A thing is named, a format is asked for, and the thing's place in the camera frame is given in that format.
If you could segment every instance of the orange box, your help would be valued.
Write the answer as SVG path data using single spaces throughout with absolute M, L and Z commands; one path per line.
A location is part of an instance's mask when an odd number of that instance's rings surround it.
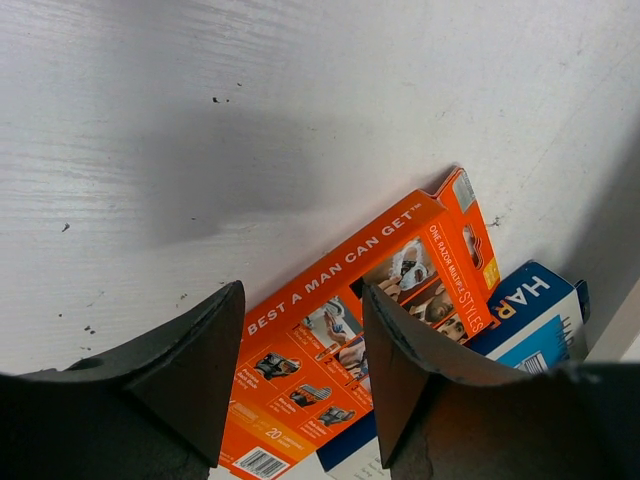
M 247 314 L 220 464 L 275 479 L 372 410 L 365 283 L 463 343 L 498 281 L 466 172 L 414 191 Z

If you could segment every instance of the white table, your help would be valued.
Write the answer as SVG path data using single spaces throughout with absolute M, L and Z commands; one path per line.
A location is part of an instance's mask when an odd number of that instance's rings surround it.
M 552 3 L 5 0 L 0 370 L 254 305 L 453 162 L 592 343 L 640 272 L 640 5 Z

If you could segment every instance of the cardboard box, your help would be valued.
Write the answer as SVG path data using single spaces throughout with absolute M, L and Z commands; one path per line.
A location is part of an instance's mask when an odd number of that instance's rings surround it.
M 504 279 L 488 302 L 495 324 L 466 343 L 472 350 L 513 368 L 539 373 L 586 354 L 583 321 L 589 296 L 584 281 L 574 287 L 536 262 Z M 380 464 L 373 412 L 318 450 L 336 480 L 390 480 Z
M 498 280 L 464 170 L 411 193 L 247 314 L 220 464 L 277 478 L 371 411 L 365 282 L 464 342 L 491 324 Z
M 586 291 L 586 283 L 579 284 Z M 489 299 L 496 323 L 467 343 L 510 367 L 540 373 L 568 360 L 584 360 L 587 344 L 576 287 L 537 262 L 505 278 Z

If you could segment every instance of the white barcode label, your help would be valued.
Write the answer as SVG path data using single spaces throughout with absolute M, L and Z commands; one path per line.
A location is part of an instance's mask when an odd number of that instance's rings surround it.
M 462 213 L 467 213 L 469 207 L 476 201 L 476 194 L 473 193 L 467 172 L 462 172 L 462 175 L 454 182 L 453 193 L 456 195 Z
M 549 367 L 547 367 L 547 362 L 545 362 L 544 357 L 540 352 L 536 353 L 535 355 L 531 355 L 520 365 L 518 365 L 517 368 L 524 372 L 533 374 L 542 373 L 549 369 Z
M 256 447 L 244 457 L 236 460 L 233 466 L 260 479 L 271 480 L 286 469 L 289 464 L 271 455 L 266 450 Z

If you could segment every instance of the blue and white box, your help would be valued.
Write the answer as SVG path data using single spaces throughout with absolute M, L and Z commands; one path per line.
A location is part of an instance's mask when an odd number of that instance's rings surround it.
M 488 302 L 496 325 L 466 344 L 487 358 L 539 373 L 587 354 L 583 319 L 587 285 L 571 285 L 531 261 L 505 278 Z M 374 413 L 370 412 L 318 450 L 325 472 L 336 480 L 390 480 L 380 463 Z

